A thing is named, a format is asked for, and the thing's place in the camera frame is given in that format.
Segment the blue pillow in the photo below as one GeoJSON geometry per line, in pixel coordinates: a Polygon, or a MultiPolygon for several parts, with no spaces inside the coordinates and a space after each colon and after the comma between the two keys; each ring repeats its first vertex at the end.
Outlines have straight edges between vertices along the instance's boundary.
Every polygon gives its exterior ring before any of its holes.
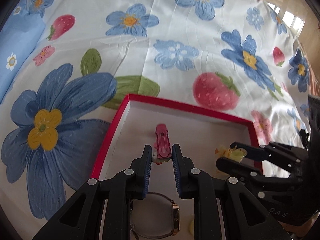
{"type": "Polygon", "coordinates": [[[0,102],[45,28],[40,14],[25,8],[21,0],[0,32],[0,102]]]}

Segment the white fabric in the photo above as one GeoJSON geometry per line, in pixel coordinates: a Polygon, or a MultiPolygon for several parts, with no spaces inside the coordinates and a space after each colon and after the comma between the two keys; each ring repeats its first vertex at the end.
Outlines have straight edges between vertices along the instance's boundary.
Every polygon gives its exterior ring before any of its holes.
{"type": "MultiPolygon", "coordinates": [[[[65,63],[74,67],[71,80],[82,77],[80,65],[82,57],[90,48],[99,51],[102,65],[99,73],[109,72],[115,77],[128,75],[142,75],[160,86],[158,97],[188,104],[198,105],[193,96],[193,83],[198,75],[205,72],[220,72],[226,77],[231,76],[234,85],[241,96],[237,106],[225,111],[228,114],[255,121],[252,111],[258,111],[263,118],[270,120],[273,127],[271,139],[282,143],[292,143],[302,146],[299,135],[293,125],[294,119],[287,110],[294,109],[299,119],[307,123],[307,119],[300,110],[302,104],[307,103],[307,93],[300,93],[297,84],[291,85],[288,72],[292,68],[289,60],[296,53],[294,50],[295,37],[288,32],[278,34],[276,23],[272,20],[270,8],[264,1],[257,0],[224,0],[222,8],[215,8],[215,18],[211,21],[201,20],[195,13],[195,7],[184,8],[175,3],[175,0],[54,0],[52,6],[45,9],[44,22],[46,29],[34,52],[25,61],[22,69],[16,76],[12,90],[8,92],[0,106],[0,145],[6,136],[17,128],[13,123],[10,112],[13,103],[25,90],[38,91],[46,75],[65,63]],[[141,3],[146,7],[147,14],[153,14],[160,20],[159,24],[147,28],[147,37],[132,35],[106,36],[112,26],[106,23],[106,17],[114,11],[123,11],[141,3]],[[257,31],[255,26],[248,23],[246,17],[249,8],[258,8],[263,16],[264,25],[257,31]],[[53,41],[47,41],[50,26],[61,15],[73,15],[76,19],[74,26],[53,41]],[[244,69],[233,61],[222,56],[223,49],[230,49],[221,39],[223,32],[238,30],[241,35],[241,44],[248,35],[252,35],[257,43],[256,55],[261,57],[273,74],[273,80],[281,86],[284,83],[289,93],[281,90],[283,97],[275,92],[279,101],[272,98],[267,89],[262,89],[250,79],[244,69]],[[187,72],[177,67],[162,69],[155,62],[159,52],[154,48],[157,40],[179,41],[199,50],[199,55],[193,58],[194,69],[187,72]],[[33,58],[41,49],[51,45],[55,52],[40,66],[35,65],[33,58]],[[282,67],[276,66],[272,56],[274,47],[281,48],[285,55],[282,67]]],[[[81,119],[102,119],[112,121],[114,109],[98,107],[81,119]]],[[[260,144],[266,144],[263,137],[260,144]]],[[[272,171],[268,164],[264,164],[265,173],[269,176],[280,174],[272,171]]],[[[46,219],[37,219],[30,210],[26,184],[26,172],[14,183],[9,183],[6,175],[6,166],[0,162],[0,204],[7,214],[12,225],[23,239],[30,240],[45,224],[46,219]]],[[[65,186],[67,198],[73,190],[65,186]]]]}

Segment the bed sheet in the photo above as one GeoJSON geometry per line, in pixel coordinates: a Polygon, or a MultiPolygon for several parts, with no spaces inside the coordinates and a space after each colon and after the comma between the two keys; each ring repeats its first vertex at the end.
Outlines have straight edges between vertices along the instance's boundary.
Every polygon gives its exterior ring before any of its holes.
{"type": "Polygon", "coordinates": [[[23,239],[89,177],[127,93],[252,120],[261,145],[302,146],[308,63],[263,0],[27,0],[26,8],[46,29],[0,105],[0,204],[23,239]]]}

